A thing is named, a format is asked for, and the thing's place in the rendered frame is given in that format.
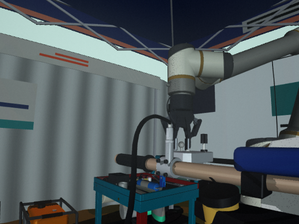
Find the black bracket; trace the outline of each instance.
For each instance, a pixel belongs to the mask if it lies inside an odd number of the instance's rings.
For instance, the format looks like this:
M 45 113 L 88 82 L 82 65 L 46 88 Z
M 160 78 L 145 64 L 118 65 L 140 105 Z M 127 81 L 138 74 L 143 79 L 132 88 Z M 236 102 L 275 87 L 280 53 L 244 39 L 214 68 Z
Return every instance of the black bracket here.
M 272 191 L 267 189 L 266 185 L 267 175 L 255 172 L 241 172 L 241 195 L 263 199 Z

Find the black metal frame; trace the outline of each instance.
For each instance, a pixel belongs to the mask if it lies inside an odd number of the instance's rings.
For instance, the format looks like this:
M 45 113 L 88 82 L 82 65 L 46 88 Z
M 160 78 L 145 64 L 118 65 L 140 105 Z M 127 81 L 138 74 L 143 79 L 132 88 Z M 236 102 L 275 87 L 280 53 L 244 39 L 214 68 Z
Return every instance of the black metal frame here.
M 27 211 L 24 207 L 24 206 L 30 206 L 30 205 L 38 205 L 39 207 L 41 206 L 43 208 L 45 206 L 45 204 L 55 203 L 55 202 L 59 202 L 60 207 L 62 207 L 62 203 L 64 203 L 71 211 L 29 217 L 29 214 L 27 213 Z M 67 203 L 63 198 L 60 198 L 58 200 L 47 200 L 47 201 L 38 201 L 38 202 L 29 202 L 29 203 L 20 202 L 19 224 L 22 224 L 22 216 L 23 216 L 23 224 L 30 224 L 31 220 L 47 219 L 47 218 L 59 217 L 59 216 L 70 215 L 70 214 L 76 214 L 76 223 L 75 224 L 78 224 L 79 213 L 72 206 L 70 206 L 70 204 Z

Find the black lid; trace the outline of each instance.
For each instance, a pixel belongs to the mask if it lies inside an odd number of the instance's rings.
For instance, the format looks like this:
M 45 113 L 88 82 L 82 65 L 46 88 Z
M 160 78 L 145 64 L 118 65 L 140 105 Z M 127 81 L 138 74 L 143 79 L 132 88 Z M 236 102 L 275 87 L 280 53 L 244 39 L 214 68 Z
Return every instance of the black lid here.
M 199 201 L 215 209 L 229 208 L 240 201 L 239 188 L 232 184 L 212 183 L 199 190 Z

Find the blue stripe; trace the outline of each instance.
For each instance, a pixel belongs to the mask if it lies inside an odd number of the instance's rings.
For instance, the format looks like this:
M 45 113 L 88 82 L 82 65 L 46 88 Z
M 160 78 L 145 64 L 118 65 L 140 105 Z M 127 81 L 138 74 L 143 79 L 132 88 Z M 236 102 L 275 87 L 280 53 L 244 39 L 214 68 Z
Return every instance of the blue stripe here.
M 33 130 L 33 124 L 34 122 L 30 122 L 30 121 L 0 119 L 0 128 Z
M 0 102 L 0 107 L 7 107 L 7 108 L 19 108 L 19 109 L 29 109 L 29 105 L 23 105 L 23 104 L 10 104 L 10 103 L 4 103 Z

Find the copper pipe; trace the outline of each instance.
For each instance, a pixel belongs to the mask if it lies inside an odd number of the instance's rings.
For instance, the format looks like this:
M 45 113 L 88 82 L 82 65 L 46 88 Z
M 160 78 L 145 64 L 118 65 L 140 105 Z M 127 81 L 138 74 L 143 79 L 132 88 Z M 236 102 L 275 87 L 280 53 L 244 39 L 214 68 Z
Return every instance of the copper pipe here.
M 157 171 L 156 160 L 148 159 L 146 168 Z M 212 177 L 216 182 L 241 185 L 241 172 L 234 167 L 176 162 L 172 171 L 178 176 L 207 181 L 211 181 L 209 177 Z M 299 195 L 299 178 L 297 177 L 267 175 L 266 184 L 269 191 Z

